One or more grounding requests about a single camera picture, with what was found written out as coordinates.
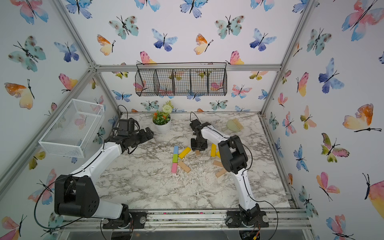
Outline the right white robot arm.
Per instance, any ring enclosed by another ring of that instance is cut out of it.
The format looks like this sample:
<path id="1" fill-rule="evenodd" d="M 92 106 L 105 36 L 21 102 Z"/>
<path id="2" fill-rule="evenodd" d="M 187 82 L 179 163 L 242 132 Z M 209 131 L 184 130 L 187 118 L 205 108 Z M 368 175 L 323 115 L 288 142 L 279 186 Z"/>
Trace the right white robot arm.
<path id="1" fill-rule="evenodd" d="M 190 127 L 196 136 L 191 139 L 193 151 L 206 150 L 208 142 L 219 148 L 222 165 L 231 174 L 237 190 L 240 223 L 247 227 L 267 228 L 269 226 L 267 214 L 260 209 L 251 190 L 248 178 L 248 156 L 240 138 L 237 135 L 226 135 L 215 129 L 210 123 L 201 123 L 198 119 L 192 120 Z"/>

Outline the green block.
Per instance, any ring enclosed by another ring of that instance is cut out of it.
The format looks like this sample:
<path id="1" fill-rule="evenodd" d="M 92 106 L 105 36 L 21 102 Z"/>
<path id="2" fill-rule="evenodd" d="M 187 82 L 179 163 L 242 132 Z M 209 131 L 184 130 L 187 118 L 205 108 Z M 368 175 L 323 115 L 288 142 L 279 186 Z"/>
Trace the green block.
<path id="1" fill-rule="evenodd" d="M 178 154 L 173 154 L 173 163 L 177 164 L 178 163 Z"/>

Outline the pink block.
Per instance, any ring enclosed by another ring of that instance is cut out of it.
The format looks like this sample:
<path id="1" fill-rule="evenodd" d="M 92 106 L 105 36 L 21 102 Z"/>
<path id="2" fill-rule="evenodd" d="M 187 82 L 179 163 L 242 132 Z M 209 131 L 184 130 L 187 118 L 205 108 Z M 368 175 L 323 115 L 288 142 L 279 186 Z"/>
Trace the pink block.
<path id="1" fill-rule="evenodd" d="M 171 170 L 171 172 L 173 174 L 176 174 L 177 173 L 177 168 L 178 168 L 178 164 L 177 163 L 172 163 L 172 170 Z"/>

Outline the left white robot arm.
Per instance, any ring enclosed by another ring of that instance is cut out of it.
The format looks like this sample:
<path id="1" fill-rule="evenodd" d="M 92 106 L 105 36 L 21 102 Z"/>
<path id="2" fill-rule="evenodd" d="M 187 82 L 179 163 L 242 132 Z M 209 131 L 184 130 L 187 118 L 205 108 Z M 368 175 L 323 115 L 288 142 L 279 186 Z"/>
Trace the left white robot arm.
<path id="1" fill-rule="evenodd" d="M 132 154 L 140 144 L 154 138 L 133 118 L 119 120 L 101 148 L 77 170 L 60 175 L 55 182 L 54 210 L 57 215 L 108 220 L 109 229 L 133 227 L 128 205 L 101 200 L 95 183 L 107 167 L 124 152 Z"/>

